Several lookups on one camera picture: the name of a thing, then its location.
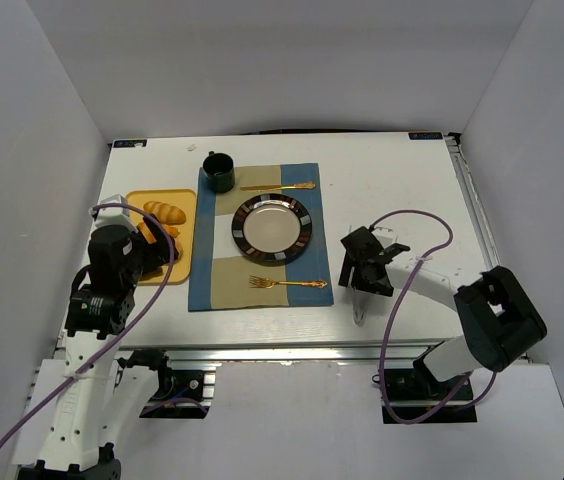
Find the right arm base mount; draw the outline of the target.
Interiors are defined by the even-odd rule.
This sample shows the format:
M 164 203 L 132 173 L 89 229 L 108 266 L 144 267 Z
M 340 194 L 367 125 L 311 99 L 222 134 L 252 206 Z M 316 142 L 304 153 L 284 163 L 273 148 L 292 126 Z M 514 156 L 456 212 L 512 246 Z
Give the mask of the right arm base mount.
M 458 384 L 462 376 L 453 377 L 433 389 L 429 389 L 413 369 L 385 369 L 384 378 L 395 413 L 403 419 L 411 420 L 432 410 Z M 473 399 L 471 382 L 465 380 L 458 393 L 435 415 L 426 419 L 424 424 L 476 423 L 478 418 L 474 406 L 461 409 L 463 404 Z

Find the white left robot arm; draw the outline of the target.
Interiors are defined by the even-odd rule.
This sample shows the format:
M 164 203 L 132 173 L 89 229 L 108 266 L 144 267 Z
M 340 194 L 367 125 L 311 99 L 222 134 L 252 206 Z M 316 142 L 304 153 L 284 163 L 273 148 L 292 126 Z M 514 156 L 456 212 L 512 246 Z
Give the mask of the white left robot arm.
M 131 375 L 120 392 L 106 395 L 119 343 L 137 323 L 129 316 L 141 277 L 173 268 L 179 256 L 174 236 L 155 215 L 141 214 L 154 237 L 149 241 L 130 211 L 120 203 L 94 209 L 89 262 L 74 278 L 64 324 L 64 379 L 31 410 L 55 405 L 43 446 L 36 461 L 19 470 L 21 479 L 119 478 L 122 441 L 164 377 L 164 355 L 140 350 L 122 363 Z

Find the silver metal tongs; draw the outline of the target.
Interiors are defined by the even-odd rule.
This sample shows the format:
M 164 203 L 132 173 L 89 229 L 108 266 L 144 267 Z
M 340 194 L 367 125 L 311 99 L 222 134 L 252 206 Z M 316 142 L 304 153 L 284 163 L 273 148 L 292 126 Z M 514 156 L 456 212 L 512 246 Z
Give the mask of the silver metal tongs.
M 353 322 L 357 327 L 362 327 L 365 323 L 365 315 L 366 315 L 369 295 L 364 291 L 358 290 L 354 286 L 355 269 L 356 269 L 355 266 L 351 267 L 347 292 L 349 293 L 349 297 L 351 300 L 352 311 L 353 311 Z

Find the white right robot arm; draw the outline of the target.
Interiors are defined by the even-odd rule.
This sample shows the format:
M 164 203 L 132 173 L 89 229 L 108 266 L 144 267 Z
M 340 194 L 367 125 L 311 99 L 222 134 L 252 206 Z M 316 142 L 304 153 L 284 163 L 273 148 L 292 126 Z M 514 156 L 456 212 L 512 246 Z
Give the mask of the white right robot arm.
M 416 293 L 455 312 L 462 334 L 429 348 L 413 362 L 406 384 L 428 398 L 446 396 L 449 382 L 484 368 L 497 374 L 547 336 L 547 326 L 514 273 L 496 266 L 478 280 L 458 286 L 449 276 L 416 260 L 396 263 L 409 251 L 387 246 L 366 227 L 341 243 L 345 249 L 338 284 L 371 296 Z

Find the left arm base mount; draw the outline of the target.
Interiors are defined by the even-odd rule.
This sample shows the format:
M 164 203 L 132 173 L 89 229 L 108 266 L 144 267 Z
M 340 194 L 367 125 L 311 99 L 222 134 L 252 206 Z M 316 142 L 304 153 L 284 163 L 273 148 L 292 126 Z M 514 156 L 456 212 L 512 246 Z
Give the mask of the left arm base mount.
M 203 370 L 174 369 L 165 351 L 134 350 L 127 358 L 117 359 L 114 390 L 117 390 L 127 371 L 137 373 L 147 368 L 157 375 L 158 388 L 142 409 L 140 417 L 162 419 L 204 419 L 210 409 L 204 395 Z

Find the small round bread bun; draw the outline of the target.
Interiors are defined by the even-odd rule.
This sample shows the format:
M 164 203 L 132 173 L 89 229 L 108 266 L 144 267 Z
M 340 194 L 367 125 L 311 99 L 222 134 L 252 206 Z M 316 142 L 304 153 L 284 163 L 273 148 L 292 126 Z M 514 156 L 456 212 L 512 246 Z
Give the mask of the small round bread bun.
M 174 250 L 175 250 L 175 253 L 174 253 L 174 261 L 177 262 L 177 261 L 182 257 L 182 254 L 183 254 L 183 244 L 181 243 L 181 241 L 180 241 L 179 238 L 175 238 L 175 239 L 173 240 L 173 242 L 174 242 Z

